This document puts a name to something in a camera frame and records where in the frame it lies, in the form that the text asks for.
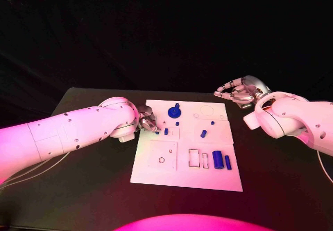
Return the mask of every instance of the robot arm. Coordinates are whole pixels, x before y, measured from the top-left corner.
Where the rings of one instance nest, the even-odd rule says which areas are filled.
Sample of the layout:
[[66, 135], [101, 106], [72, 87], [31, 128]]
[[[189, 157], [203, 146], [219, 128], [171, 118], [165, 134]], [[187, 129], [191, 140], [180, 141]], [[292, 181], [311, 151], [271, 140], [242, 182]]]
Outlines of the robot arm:
[[[232, 93], [229, 99], [242, 109], [255, 104], [255, 111], [243, 117], [248, 127], [261, 127], [274, 138], [294, 136], [310, 148], [333, 156], [333, 103], [308, 102], [301, 96], [271, 92], [252, 76], [238, 82], [245, 91]], [[214, 95], [226, 99], [223, 89], [219, 87]]]
[[134, 139], [138, 128], [160, 130], [151, 108], [144, 106], [137, 109], [125, 98], [109, 98], [98, 107], [0, 129], [0, 184], [30, 165], [108, 136], [121, 142]]

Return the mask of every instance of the cable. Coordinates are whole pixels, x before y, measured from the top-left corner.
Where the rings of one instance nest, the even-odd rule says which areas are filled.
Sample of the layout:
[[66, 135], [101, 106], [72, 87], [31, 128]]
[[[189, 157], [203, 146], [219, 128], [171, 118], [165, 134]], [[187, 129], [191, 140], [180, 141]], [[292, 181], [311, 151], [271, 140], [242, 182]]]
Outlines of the cable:
[[323, 170], [324, 170], [324, 174], [325, 174], [327, 178], [330, 179], [330, 181], [331, 181], [331, 183], [333, 183], [331, 177], [330, 177], [330, 175], [327, 174], [327, 171], [325, 171], [324, 166], [323, 166], [323, 162], [321, 162], [321, 158], [320, 158], [318, 151], [317, 151], [317, 158], [318, 158], [318, 161], [320, 161], [321, 168], [323, 168]]
[[59, 162], [65, 159], [65, 157], [67, 156], [69, 153], [70, 153], [70, 152], [67, 152], [67, 153], [65, 154], [65, 156], [60, 158], [60, 160], [59, 160], [46, 170], [43, 170], [40, 173], [37, 173], [34, 176], [29, 177], [27, 179], [18, 180], [17, 182], [4, 185], [3, 187], [0, 187], [0, 189], [4, 189], [7, 186], [10, 186], [10, 185], [13, 185], [13, 184], [17, 184], [17, 183], [20, 183], [20, 182], [23, 182], [23, 181], [31, 179], [33, 177], [39, 176], [40, 174], [43, 174], [47, 170], [50, 170], [50, 169], [59, 164]]
[[26, 171], [23, 174], [20, 174], [20, 175], [16, 176], [14, 178], [10, 178], [8, 180], [5, 180], [5, 181], [3, 182], [3, 184], [7, 183], [7, 182], [10, 182], [10, 181], [13, 181], [13, 180], [17, 179], [18, 177], [23, 177], [29, 172], [31, 172], [33, 170], [36, 170], [49, 160], [50, 160], [50, 159], [44, 160], [34, 168], [31, 168], [31, 169], [30, 169], [29, 171]]

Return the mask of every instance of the robotic hand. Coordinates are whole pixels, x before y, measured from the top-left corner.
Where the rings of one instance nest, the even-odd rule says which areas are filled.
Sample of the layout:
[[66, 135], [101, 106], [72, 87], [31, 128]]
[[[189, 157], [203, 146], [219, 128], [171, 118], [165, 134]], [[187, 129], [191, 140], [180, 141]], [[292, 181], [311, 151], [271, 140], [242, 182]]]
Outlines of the robotic hand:
[[[232, 93], [223, 92], [230, 87]], [[294, 136], [310, 148], [333, 156], [331, 102], [308, 102], [294, 94], [272, 92], [252, 76], [230, 81], [213, 94], [232, 100], [240, 109], [255, 104], [255, 111], [243, 117], [251, 129], [261, 127], [274, 138]]]
[[109, 98], [98, 107], [0, 129], [0, 184], [30, 165], [106, 136], [129, 141], [140, 129], [160, 131], [155, 117], [148, 106], [135, 108], [125, 98]]

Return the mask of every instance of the black table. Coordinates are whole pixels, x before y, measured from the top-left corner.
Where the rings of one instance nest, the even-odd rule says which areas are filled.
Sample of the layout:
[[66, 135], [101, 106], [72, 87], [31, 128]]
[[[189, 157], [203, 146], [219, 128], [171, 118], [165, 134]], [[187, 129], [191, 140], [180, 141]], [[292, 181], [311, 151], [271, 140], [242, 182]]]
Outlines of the black table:
[[239, 219], [274, 230], [333, 230], [333, 185], [315, 151], [292, 137], [249, 130], [236, 104], [213, 94], [70, 88], [53, 115], [109, 97], [225, 103], [243, 192], [129, 183], [135, 139], [106, 138], [76, 150], [44, 174], [5, 188], [0, 224], [60, 230], [112, 230], [177, 213]]

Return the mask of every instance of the screw hole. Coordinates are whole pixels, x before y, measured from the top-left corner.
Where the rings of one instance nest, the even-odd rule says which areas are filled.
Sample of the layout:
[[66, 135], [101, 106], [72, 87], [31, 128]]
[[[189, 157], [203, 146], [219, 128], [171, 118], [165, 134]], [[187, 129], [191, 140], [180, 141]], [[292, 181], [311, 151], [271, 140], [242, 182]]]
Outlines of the screw hole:
[[325, 132], [320, 133], [320, 138], [323, 139], [325, 137]]

